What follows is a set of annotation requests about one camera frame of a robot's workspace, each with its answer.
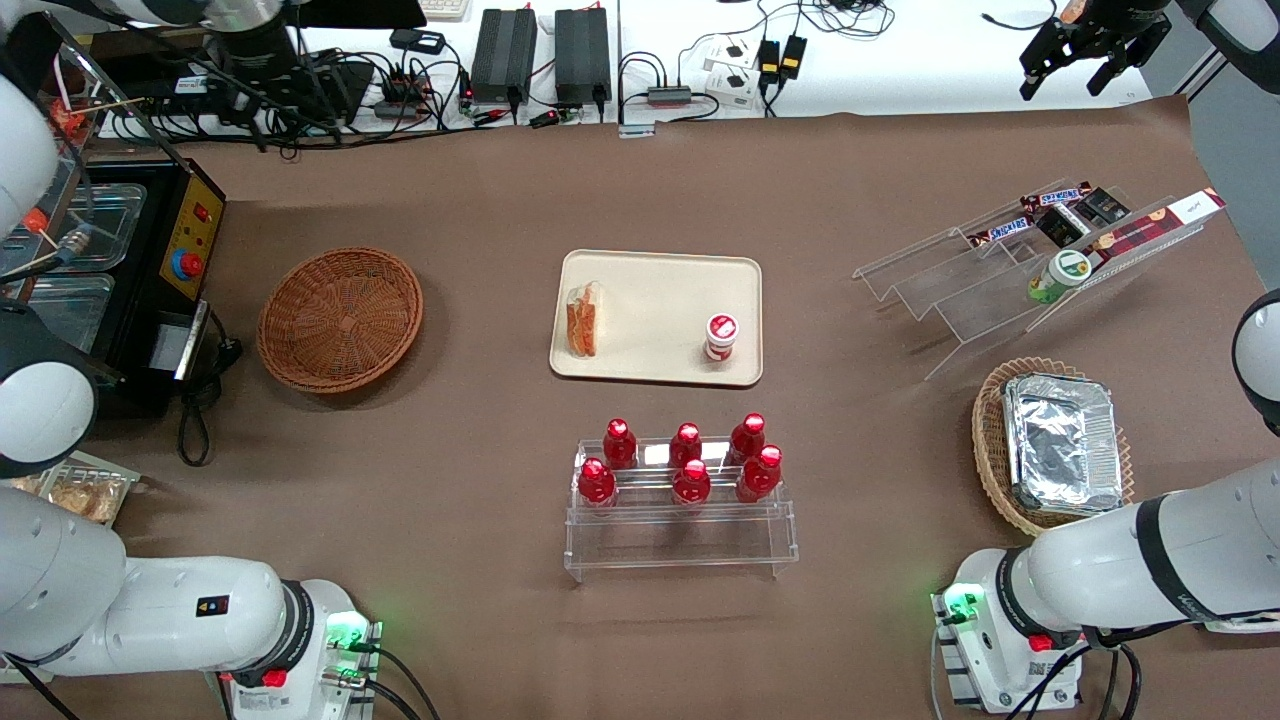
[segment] round wicker basket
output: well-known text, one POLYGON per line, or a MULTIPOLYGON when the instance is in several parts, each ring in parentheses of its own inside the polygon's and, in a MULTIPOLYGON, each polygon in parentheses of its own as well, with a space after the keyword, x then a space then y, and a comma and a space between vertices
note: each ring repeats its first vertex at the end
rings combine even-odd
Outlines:
POLYGON ((422 286, 399 259, 339 247, 284 275, 262 307, 257 352, 282 383, 337 393, 372 382, 422 325, 422 286))
MULTIPOLYGON (((982 489, 987 491, 992 505, 1019 530, 1036 537, 1042 532, 1065 525, 1080 518, 1061 512, 1028 510, 1012 495, 1009 479, 1009 443, 1005 433, 1005 383, 1027 373, 1050 373, 1070 378, 1084 378, 1075 368, 1046 357, 1019 357, 996 368, 978 391, 973 404, 973 455, 978 461, 982 489)), ((1124 430, 1116 428, 1116 447, 1120 450, 1120 473, 1125 505, 1133 502, 1133 464, 1129 461, 1129 442, 1124 430)))

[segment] red bottle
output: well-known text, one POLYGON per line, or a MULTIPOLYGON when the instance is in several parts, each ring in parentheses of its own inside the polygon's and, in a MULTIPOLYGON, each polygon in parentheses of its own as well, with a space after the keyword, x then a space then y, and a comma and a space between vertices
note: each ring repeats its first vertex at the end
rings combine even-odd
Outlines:
POLYGON ((728 437, 726 465, 741 465, 748 457, 755 457, 764 447, 764 416, 759 413, 748 415, 728 437))
POLYGON ((577 493, 588 507, 613 507, 618 503, 618 483, 613 471, 598 457, 588 457, 577 475, 577 493))
POLYGON ((614 470, 636 466, 636 434, 622 418, 609 420, 604 430, 604 462, 614 470))
POLYGON ((671 482, 671 502, 675 505, 701 505, 712 496, 712 477, 707 464, 690 460, 671 482))
POLYGON ((776 445, 760 448, 755 457, 748 457, 742 475, 737 479, 737 501, 759 502, 782 482, 782 451, 776 445))
POLYGON ((698 425, 685 423, 671 438, 671 451, 667 454, 668 468, 684 468, 690 460, 703 459, 703 436, 698 425))

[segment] white table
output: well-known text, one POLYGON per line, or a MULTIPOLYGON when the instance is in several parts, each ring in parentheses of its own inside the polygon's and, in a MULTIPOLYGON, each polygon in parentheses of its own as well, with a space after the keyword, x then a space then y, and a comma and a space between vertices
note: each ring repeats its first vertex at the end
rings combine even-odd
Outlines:
MULTIPOLYGON (((721 4, 712 0, 620 0, 622 4, 622 53, 646 50, 663 58, 675 74, 676 54, 698 36, 708 32, 750 27, 760 13, 755 3, 721 4)), ((863 115, 991 113, 1010 110, 1048 110, 1115 108, 1151 99, 1142 74, 1132 69, 1111 81, 1098 97, 1085 83, 1101 60, 1082 60, 1042 82, 1036 97, 1027 102, 1018 94, 1023 69, 1018 58, 1034 32, 1016 32, 982 19, 988 13, 1014 26, 1042 22, 1050 4, 1046 0, 886 0, 896 13, 893 24, 874 40, 850 40, 818 32, 801 20, 799 33, 808 40, 797 79, 787 83, 773 109, 778 115, 863 115)), ((763 0, 765 10, 787 5, 786 0, 763 0)), ((813 9, 806 10, 815 14, 813 9)), ((786 9, 769 20, 769 40, 783 46, 795 27, 796 12, 786 9)), ((878 24, 874 13, 863 17, 858 27, 878 24)), ((754 47, 763 28, 744 33, 754 47)), ((701 90, 707 73, 703 58, 710 41, 685 54, 684 82, 701 90)), ((652 70, 632 64, 627 76, 628 94, 650 77, 652 70)), ((632 105, 643 106, 640 100, 632 105)), ((627 122, 639 122, 641 113, 627 106, 627 122)), ((748 114, 724 111, 728 114, 748 114)), ((763 114, 763 106, 755 113, 763 114)))
MULTIPOLYGON (((1018 61, 1033 32, 1016 32, 996 27, 979 15, 989 13, 1010 24, 1030 24, 1046 17, 1048 6, 1042 0, 887 0, 896 13, 893 24, 874 40, 850 40, 818 32, 805 20, 799 35, 808 38, 808 50, 800 77, 787 83, 774 104, 778 115, 826 115, 831 113, 858 113, 864 115, 929 114, 929 113, 987 113, 1011 110, 1047 110, 1079 108, 1114 108, 1151 99, 1151 91, 1137 70, 1115 78, 1098 97, 1092 97, 1085 83, 1101 60, 1080 61, 1059 70, 1046 81, 1036 99, 1027 102, 1018 94, 1023 82, 1018 61)), ((586 0, 539 0, 535 10, 540 20, 550 23, 557 9, 576 9, 586 0)), ((790 4, 787 0, 763 0, 765 10, 790 4)), ((728 32, 750 27, 760 19, 754 3, 723 4, 713 0, 604 0, 609 13, 611 58, 616 65, 620 56, 618 18, 621 12, 621 51, 645 50, 659 55, 675 82, 677 53, 698 36, 728 32)), ((431 22, 429 27, 443 32, 458 51, 467 68, 475 54, 480 15, 485 8, 511 9, 522 6, 515 0, 472 0, 467 14, 458 20, 431 22)), ((795 27, 796 10, 787 8, 769 22, 769 38, 786 42, 795 27)), ((869 27, 872 15, 864 17, 869 27)), ((762 29, 737 37, 755 46, 762 29)), ((324 29, 303 31, 311 51, 340 47, 349 53, 375 51, 398 61, 402 53, 390 47, 388 31, 324 29)), ((707 73, 703 58, 710 49, 704 41, 692 53, 685 54, 682 78, 685 85, 700 92, 707 73)), ((541 67, 554 55, 554 37, 539 32, 534 67, 541 67)), ((445 51, 439 56, 417 55, 424 61, 451 59, 445 51)), ((447 91, 453 81, 453 68, 440 65, 431 70, 436 87, 447 91)), ((625 74, 625 95, 644 91, 653 82, 649 67, 632 63, 625 74)), ((554 69, 534 78, 531 95, 554 101, 554 69)), ((365 105, 380 99, 380 91, 371 87, 365 105)), ((709 105, 676 110, 654 110, 643 100, 627 106, 628 123, 672 119, 698 111, 709 105)), ((520 119, 545 111, 538 104, 521 108, 520 119)), ((763 106, 750 110, 722 109, 717 118, 760 117, 763 106)), ((617 100, 605 108, 605 122, 617 122, 617 100)), ((462 127, 465 118, 452 101, 445 122, 462 127)), ((599 122, 594 108, 584 109, 581 122, 599 122)), ((239 133, 221 128, 212 118, 201 123, 207 131, 239 133)), ((361 109, 355 127, 362 132, 384 132, 394 127, 392 120, 380 120, 372 110, 361 109)))

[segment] red switch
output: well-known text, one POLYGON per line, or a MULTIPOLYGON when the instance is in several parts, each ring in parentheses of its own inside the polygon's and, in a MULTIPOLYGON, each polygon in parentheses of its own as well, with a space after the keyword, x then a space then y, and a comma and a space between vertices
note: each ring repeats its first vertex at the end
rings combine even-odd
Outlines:
POLYGON ((188 278, 200 277, 205 272, 205 261, 195 252, 184 252, 182 259, 178 260, 178 266, 182 268, 182 274, 188 278))
POLYGON ((1053 650, 1053 638, 1048 635, 1032 635, 1027 638, 1027 644, 1032 646, 1032 652, 1044 652, 1053 650))

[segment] aluminum foil container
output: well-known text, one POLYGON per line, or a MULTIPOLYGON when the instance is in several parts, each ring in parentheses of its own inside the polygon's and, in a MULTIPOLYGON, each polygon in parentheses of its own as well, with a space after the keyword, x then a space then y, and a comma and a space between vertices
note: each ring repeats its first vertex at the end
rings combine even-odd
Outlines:
POLYGON ((1029 510, 1098 515, 1124 503, 1106 386, 1032 373, 1005 383, 1014 497, 1029 510))

